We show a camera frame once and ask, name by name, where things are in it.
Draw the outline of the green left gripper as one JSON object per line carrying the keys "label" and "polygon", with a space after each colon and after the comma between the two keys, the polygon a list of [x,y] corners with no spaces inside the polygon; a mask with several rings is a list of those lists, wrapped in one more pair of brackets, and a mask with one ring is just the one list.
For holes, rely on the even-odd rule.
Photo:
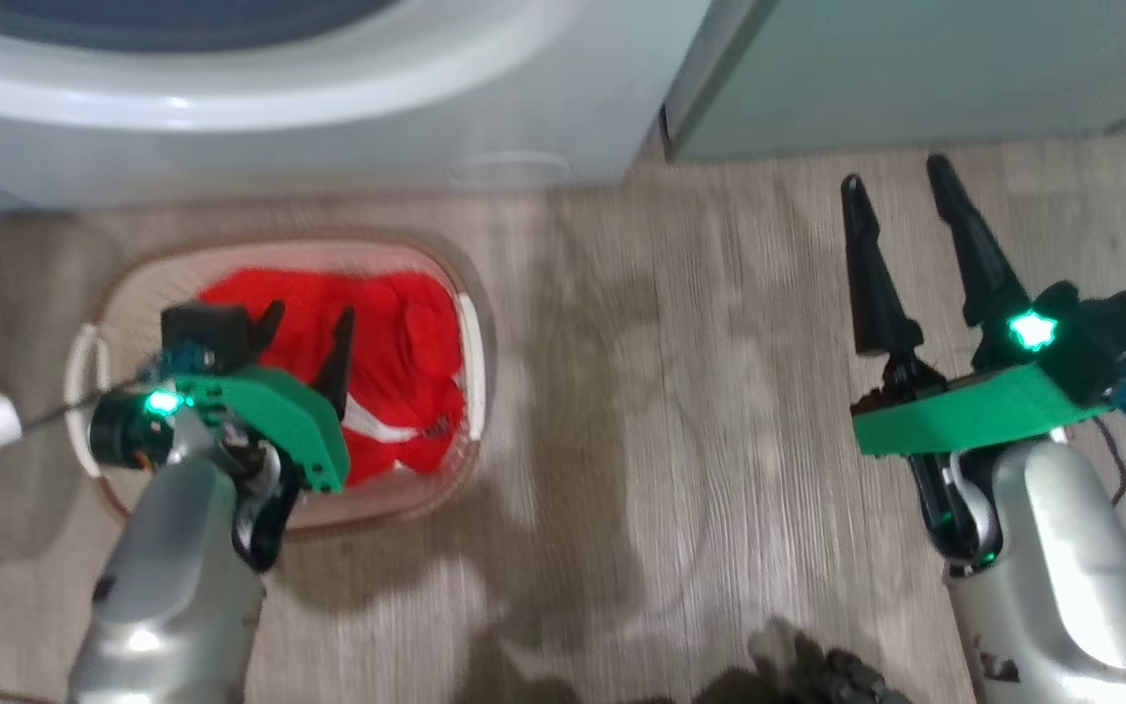
{"label": "green left gripper", "polygon": [[341,431],[347,415],[356,311],[341,309],[331,331],[325,360],[305,386],[285,369],[259,364],[282,326],[285,303],[272,298],[247,326],[247,364],[236,373],[176,374],[176,392],[202,422],[223,436],[229,420],[253,429],[303,469],[313,492],[341,492],[349,475],[349,452]]}

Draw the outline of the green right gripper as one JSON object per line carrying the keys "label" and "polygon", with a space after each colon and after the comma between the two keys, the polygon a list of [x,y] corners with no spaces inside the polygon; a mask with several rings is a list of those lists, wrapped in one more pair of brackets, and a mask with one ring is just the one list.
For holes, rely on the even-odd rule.
{"label": "green right gripper", "polygon": [[[965,324],[983,337],[1015,344],[1011,321],[1031,311],[1031,298],[951,160],[927,155],[927,178],[938,217],[950,231]],[[881,386],[849,406],[864,455],[911,458],[973,451],[1046,435],[1109,411],[1103,402],[1078,404],[1038,364],[947,378],[921,358],[903,357],[915,355],[924,333],[899,298],[881,253],[879,219],[861,177],[844,175],[840,191],[854,347],[863,357],[892,357]]]}

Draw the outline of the red and white jersey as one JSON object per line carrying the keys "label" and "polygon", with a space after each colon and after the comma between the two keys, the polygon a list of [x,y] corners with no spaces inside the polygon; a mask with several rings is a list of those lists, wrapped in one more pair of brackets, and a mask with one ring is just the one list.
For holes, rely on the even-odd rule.
{"label": "red and white jersey", "polygon": [[265,366],[300,380],[318,378],[345,309],[356,315],[347,391],[388,426],[425,428],[455,422],[464,409],[456,375],[461,332],[452,296],[420,273],[374,277],[289,269],[238,269],[206,286],[204,302],[244,306],[263,315],[285,304]]}

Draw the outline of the red shorts with white stripe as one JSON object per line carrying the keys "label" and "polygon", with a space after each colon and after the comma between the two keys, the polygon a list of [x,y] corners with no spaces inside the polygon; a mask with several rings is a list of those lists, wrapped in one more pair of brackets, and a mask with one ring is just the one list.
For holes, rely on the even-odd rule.
{"label": "red shorts with white stripe", "polygon": [[463,392],[454,380],[426,384],[421,396],[348,393],[341,419],[350,458],[345,485],[364,484],[397,467],[418,475],[441,471],[464,411]]}

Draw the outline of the grey washing machine door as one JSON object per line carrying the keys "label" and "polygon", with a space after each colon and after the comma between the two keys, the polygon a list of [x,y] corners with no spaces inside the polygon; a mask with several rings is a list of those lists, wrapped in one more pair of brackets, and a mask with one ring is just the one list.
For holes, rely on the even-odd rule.
{"label": "grey washing machine door", "polygon": [[0,36],[75,50],[258,50],[336,32],[397,0],[0,0]]}

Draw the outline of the white front-load washing machine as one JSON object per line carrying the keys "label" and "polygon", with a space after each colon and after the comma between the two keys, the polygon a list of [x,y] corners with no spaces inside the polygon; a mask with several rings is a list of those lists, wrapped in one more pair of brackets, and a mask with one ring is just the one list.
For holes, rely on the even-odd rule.
{"label": "white front-load washing machine", "polygon": [[617,182],[712,1],[397,0],[214,53],[0,36],[0,189],[35,210],[434,191],[508,151],[568,159],[557,187]]}

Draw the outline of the white perforated laundry basket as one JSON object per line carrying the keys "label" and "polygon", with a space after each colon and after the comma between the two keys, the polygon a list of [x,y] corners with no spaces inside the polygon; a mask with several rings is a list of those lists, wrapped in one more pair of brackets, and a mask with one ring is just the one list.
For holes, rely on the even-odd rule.
{"label": "white perforated laundry basket", "polygon": [[434,475],[393,469],[341,494],[304,494],[286,536],[305,540],[327,532],[366,531],[420,518],[470,485],[477,472],[495,395],[498,344],[488,291],[473,262],[447,238],[419,231],[347,228],[260,231],[250,240],[185,246],[157,253],[120,273],[104,292],[89,324],[77,331],[65,364],[68,402],[108,389],[159,346],[162,309],[193,298],[240,268],[314,269],[345,275],[419,271],[441,284],[455,303],[464,367],[459,384],[466,410]]}

